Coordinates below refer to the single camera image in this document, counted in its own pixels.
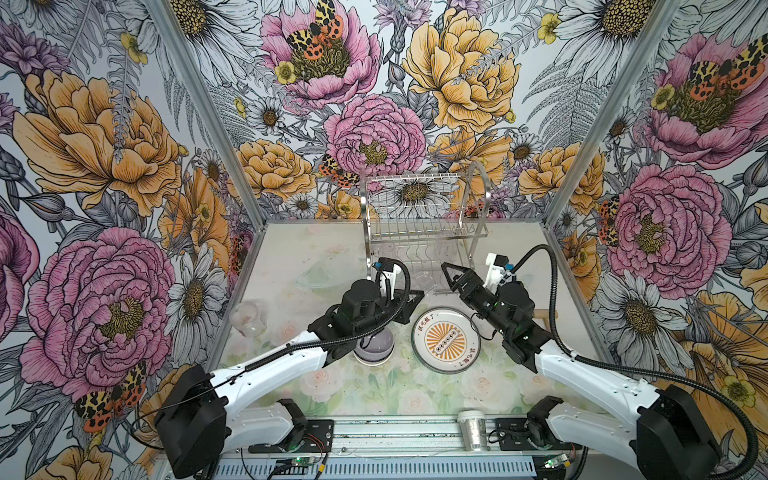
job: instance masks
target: floral tablecloth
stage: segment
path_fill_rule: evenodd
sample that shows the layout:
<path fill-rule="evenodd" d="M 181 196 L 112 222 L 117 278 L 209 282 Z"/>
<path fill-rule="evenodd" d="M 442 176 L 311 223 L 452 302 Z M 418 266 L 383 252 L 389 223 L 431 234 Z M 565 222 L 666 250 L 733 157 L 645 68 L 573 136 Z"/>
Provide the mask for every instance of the floral tablecloth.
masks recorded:
<path fill-rule="evenodd" d="M 491 248 L 515 238 L 515 252 L 544 241 L 535 223 L 506 223 L 491 226 L 491 235 L 482 239 L 476 258 L 484 259 Z M 244 299 L 258 299 L 266 305 L 267 328 L 255 338 L 246 338 L 232 329 L 220 360 L 231 366 L 284 344 L 320 316 L 327 306 L 338 303 L 349 284 L 364 274 L 362 231 L 356 224 L 270 225 Z M 542 255 L 541 262 L 547 262 Z M 548 266 L 530 260 L 529 271 L 548 272 Z M 480 274 L 485 267 L 479 266 Z M 548 285 L 546 278 L 530 283 Z M 533 300 L 545 305 L 547 288 L 531 288 Z M 477 361 L 464 372 L 444 375 L 426 368 L 411 347 L 415 318 L 437 306 L 451 306 L 470 313 L 457 296 L 428 295 L 417 307 L 412 322 L 392 324 L 395 351 L 381 366 L 364 366 L 352 355 L 298 379 L 264 396 L 265 406 L 281 398 L 292 398 L 306 415 L 446 415 L 465 409 L 486 413 L 523 413 L 546 395 L 565 398 L 581 408 L 593 409 L 577 393 L 557 382 L 530 372 L 512 362 L 497 337 L 482 342 Z M 593 354 L 586 342 L 583 325 L 575 315 L 567 289 L 561 287 L 558 315 L 573 313 L 571 321 L 561 320 L 566 340 L 585 354 Z M 490 327 L 479 326 L 489 336 Z"/>

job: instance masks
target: floral wallpaper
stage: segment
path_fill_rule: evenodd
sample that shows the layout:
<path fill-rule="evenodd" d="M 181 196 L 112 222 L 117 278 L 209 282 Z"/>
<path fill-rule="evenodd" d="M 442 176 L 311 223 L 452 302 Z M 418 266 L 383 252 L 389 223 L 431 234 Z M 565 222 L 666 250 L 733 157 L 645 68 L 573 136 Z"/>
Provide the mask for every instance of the floral wallpaper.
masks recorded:
<path fill-rule="evenodd" d="M 157 451 L 131 433 L 157 433 L 134 421 L 208 360 L 253 242 L 147 40 L 136 2 L 0 1 L 0 468 L 13 478 L 146 480 Z"/>
<path fill-rule="evenodd" d="M 490 218 L 543 217 L 653 5 L 171 2 L 272 219 L 357 218 L 361 174 L 463 172 L 474 160 L 492 181 Z M 138 48 L 167 57 L 140 10 L 129 22 Z M 672 25 L 665 48 L 689 30 Z M 582 213 L 604 194 L 604 167 L 599 154 L 579 185 Z M 369 208 L 454 218 L 464 183 L 372 184 Z"/>
<path fill-rule="evenodd" d="M 607 354 L 730 397 L 759 432 L 760 460 L 744 478 L 763 479 L 767 8 L 681 2 L 669 41 L 605 134 L 604 169 L 593 163 L 585 176 L 601 185 L 596 202 L 577 190 L 553 223 Z M 692 395 L 729 452 L 724 471 L 746 451 L 744 432 L 722 405 Z"/>

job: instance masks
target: plate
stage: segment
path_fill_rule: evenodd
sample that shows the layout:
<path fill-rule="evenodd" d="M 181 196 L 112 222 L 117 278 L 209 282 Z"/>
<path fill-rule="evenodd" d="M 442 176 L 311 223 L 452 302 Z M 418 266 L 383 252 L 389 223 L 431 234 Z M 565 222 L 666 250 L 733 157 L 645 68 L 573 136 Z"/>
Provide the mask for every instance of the plate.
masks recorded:
<path fill-rule="evenodd" d="M 441 306 L 419 317 L 411 335 L 419 360 L 439 373 L 459 373 L 480 354 L 480 336 L 462 312 Z"/>

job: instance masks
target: dish rack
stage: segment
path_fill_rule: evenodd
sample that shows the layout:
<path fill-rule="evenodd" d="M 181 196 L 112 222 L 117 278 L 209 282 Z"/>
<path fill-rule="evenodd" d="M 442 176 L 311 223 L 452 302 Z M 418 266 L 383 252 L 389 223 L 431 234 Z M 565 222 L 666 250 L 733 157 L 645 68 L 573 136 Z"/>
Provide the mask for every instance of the dish rack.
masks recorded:
<path fill-rule="evenodd" d="M 404 199 L 407 187 L 411 192 L 429 192 L 429 201 Z M 488 236 L 485 219 L 491 188 L 478 161 L 442 174 L 361 177 L 368 278 L 375 275 L 372 265 L 379 257 L 396 258 L 408 267 L 412 289 L 451 293 L 440 265 L 450 262 L 474 268 L 478 240 Z M 456 197 L 462 189 L 457 208 Z M 395 288 L 402 287 L 402 278 L 398 283 Z"/>

